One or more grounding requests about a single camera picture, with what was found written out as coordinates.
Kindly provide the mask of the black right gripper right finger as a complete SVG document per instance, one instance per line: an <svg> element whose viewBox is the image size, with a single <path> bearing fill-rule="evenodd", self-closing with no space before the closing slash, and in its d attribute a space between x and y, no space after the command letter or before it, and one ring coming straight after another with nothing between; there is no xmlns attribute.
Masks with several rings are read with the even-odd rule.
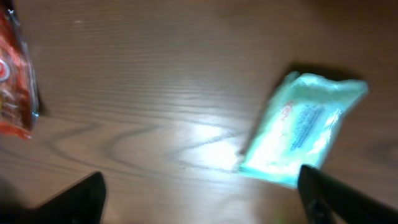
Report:
<svg viewBox="0 0 398 224"><path fill-rule="evenodd" d="M309 223L333 224L334 213L350 224L397 223L397 210L373 200L314 167L301 167L297 189Z"/></svg>

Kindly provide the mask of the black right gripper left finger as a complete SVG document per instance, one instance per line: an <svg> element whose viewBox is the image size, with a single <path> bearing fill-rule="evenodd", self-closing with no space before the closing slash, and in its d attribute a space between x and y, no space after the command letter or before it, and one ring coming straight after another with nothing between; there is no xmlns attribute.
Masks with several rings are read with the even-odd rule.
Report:
<svg viewBox="0 0 398 224"><path fill-rule="evenodd" d="M105 202L103 174L94 172L36 208L30 222L99 224Z"/></svg>

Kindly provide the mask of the teal wet wipes pack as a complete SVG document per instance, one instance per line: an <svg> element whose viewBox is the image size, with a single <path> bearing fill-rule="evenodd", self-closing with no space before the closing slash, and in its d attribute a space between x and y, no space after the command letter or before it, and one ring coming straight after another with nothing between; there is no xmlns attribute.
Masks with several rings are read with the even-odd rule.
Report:
<svg viewBox="0 0 398 224"><path fill-rule="evenodd" d="M363 80L290 72L269 100L239 173L296 188L301 167L321 167L343 118L367 93Z"/></svg>

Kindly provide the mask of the red Top candy bar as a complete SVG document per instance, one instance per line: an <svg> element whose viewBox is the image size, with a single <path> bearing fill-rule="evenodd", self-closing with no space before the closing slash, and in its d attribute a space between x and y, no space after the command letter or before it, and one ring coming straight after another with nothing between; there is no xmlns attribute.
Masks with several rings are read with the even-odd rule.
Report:
<svg viewBox="0 0 398 224"><path fill-rule="evenodd" d="M13 3L1 0L1 133L29 139L39 117L35 71Z"/></svg>

